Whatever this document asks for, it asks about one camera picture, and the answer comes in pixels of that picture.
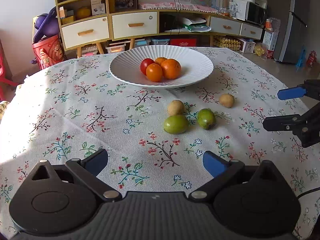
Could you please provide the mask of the purple toy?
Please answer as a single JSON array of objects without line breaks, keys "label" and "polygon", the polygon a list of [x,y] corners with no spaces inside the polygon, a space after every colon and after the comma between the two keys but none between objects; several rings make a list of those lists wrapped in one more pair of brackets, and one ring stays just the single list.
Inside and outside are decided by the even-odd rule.
[{"label": "purple toy", "polygon": [[52,37],[60,32],[57,19],[56,7],[53,7],[50,12],[36,16],[34,28],[37,30],[33,36],[33,43],[39,42],[44,36]]}]

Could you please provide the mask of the wooden sideboard cabinet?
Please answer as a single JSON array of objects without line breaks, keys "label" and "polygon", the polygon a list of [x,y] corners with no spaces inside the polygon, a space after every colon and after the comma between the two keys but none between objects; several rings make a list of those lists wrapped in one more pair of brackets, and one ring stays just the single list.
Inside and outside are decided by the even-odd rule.
[{"label": "wooden sideboard cabinet", "polygon": [[[114,0],[55,0],[57,19],[65,51],[81,51],[82,47],[96,44],[103,53],[101,43],[129,40],[133,48],[135,40],[143,37],[186,35],[185,28],[173,30],[181,17],[199,17],[206,21],[211,31],[206,32],[213,40],[214,35],[231,35],[260,40],[262,27],[223,16],[189,10],[151,9],[116,11]],[[75,12],[81,7],[89,7],[91,16],[77,20]]]}]

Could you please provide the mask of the red festive bucket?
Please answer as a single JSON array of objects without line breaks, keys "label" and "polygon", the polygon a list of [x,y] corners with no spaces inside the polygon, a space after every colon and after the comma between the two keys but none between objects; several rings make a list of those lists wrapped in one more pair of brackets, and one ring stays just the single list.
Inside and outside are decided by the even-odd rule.
[{"label": "red festive bucket", "polygon": [[35,62],[40,70],[53,66],[66,60],[60,35],[41,39],[32,44]]}]

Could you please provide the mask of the red plastic chair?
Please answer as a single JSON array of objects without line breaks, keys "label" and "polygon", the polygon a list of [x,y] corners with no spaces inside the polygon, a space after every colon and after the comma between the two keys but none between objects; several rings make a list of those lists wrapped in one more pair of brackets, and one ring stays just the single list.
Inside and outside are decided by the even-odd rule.
[{"label": "red plastic chair", "polygon": [[1,51],[1,55],[0,55],[0,64],[1,64],[1,71],[0,71],[0,82],[1,83],[5,83],[7,85],[10,85],[12,87],[17,87],[18,86],[18,83],[14,82],[14,81],[11,81],[11,80],[8,80],[6,77],[5,77],[5,66],[4,66],[4,56],[3,56],[3,52]]}]

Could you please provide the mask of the pink cloth runner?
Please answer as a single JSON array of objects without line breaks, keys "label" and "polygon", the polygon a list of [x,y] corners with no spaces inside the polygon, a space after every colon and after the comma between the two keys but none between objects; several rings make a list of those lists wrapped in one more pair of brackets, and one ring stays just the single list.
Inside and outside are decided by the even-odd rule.
[{"label": "pink cloth runner", "polygon": [[219,13],[219,11],[212,7],[205,7],[196,4],[181,4],[178,2],[159,2],[159,3],[139,3],[139,8],[143,10],[151,9],[172,9],[172,10],[189,10],[200,11],[207,13]]}]

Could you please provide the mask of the tan fruit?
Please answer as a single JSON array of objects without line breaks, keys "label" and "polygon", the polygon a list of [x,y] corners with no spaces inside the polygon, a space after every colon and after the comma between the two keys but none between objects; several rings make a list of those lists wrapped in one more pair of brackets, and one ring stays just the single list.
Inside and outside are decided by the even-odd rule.
[{"label": "tan fruit", "polygon": [[184,103],[180,100],[173,100],[167,106],[169,116],[180,115],[184,113]]},{"label": "tan fruit", "polygon": [[231,94],[222,94],[219,98],[219,103],[226,108],[233,107],[234,102],[235,98]]}]

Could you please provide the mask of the woven beige cushion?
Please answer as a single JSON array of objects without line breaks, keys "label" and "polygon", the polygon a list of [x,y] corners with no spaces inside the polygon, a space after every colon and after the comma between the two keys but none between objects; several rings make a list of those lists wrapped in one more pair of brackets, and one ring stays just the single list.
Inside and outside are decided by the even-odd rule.
[{"label": "woven beige cushion", "polygon": [[6,111],[9,103],[10,102],[5,101],[5,100],[0,102],[0,122],[3,119],[3,115],[4,115],[5,111]]}]

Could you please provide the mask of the yellow pumpkin ornament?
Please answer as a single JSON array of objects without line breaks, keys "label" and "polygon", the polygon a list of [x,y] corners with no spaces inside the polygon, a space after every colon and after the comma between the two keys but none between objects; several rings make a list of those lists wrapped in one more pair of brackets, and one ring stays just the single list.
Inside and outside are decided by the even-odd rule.
[{"label": "yellow pumpkin ornament", "polygon": [[77,20],[88,18],[91,16],[91,9],[89,9],[89,7],[81,7],[76,10],[75,16]]}]

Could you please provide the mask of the white microwave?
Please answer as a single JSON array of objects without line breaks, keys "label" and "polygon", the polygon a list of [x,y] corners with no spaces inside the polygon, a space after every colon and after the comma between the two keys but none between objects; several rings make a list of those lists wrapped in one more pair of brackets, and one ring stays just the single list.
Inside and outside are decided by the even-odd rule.
[{"label": "white microwave", "polygon": [[232,18],[257,25],[263,25],[267,15],[266,9],[245,0],[229,0],[229,13]]}]

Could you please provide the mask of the clear storage bin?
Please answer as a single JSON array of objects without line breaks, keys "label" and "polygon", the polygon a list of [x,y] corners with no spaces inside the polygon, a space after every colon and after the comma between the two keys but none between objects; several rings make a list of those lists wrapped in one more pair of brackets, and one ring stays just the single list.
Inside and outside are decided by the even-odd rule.
[{"label": "clear storage bin", "polygon": [[117,53],[121,51],[125,51],[126,44],[120,43],[120,44],[110,44],[109,46],[106,46],[106,50],[108,54]]}]

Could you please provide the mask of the red box under cabinet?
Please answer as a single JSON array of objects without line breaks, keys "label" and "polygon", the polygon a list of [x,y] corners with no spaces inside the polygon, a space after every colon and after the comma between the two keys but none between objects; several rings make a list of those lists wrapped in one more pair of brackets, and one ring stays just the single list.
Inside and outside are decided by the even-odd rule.
[{"label": "red box under cabinet", "polygon": [[196,38],[172,38],[169,42],[172,46],[179,47],[195,47],[197,44]]}]

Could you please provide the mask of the white ribbed plate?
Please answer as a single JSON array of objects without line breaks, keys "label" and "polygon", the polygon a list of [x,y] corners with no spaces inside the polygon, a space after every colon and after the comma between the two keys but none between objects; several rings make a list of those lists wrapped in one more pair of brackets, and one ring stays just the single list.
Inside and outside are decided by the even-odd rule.
[{"label": "white ribbed plate", "polygon": [[113,77],[129,85],[176,88],[196,84],[214,70],[212,61],[188,47],[154,45],[133,48],[110,63]]}]

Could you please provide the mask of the grey refrigerator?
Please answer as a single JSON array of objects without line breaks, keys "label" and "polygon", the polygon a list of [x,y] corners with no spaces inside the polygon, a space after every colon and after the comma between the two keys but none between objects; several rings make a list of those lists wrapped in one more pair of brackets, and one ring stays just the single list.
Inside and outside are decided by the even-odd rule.
[{"label": "grey refrigerator", "polygon": [[273,58],[296,64],[308,30],[310,0],[267,0],[267,15],[280,20]]}]

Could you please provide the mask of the red tomato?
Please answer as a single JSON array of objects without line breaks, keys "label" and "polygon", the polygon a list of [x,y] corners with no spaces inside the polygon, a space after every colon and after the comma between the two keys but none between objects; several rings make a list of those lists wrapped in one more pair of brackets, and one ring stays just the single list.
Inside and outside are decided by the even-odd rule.
[{"label": "red tomato", "polygon": [[150,59],[150,58],[144,59],[144,60],[141,62],[141,64],[140,64],[140,71],[141,71],[144,75],[146,75],[146,69],[147,69],[147,67],[148,67],[150,64],[153,64],[153,63],[154,63],[153,59]]}]

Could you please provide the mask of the green fruit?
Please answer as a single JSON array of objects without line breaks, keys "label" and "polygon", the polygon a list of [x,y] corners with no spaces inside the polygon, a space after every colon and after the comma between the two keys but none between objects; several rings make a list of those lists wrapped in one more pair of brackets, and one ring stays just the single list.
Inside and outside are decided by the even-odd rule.
[{"label": "green fruit", "polygon": [[209,130],[216,125],[216,116],[211,109],[201,109],[197,114],[197,122],[205,129]]},{"label": "green fruit", "polygon": [[188,119],[183,115],[172,115],[164,120],[163,128],[170,134],[184,133],[189,126]]}]

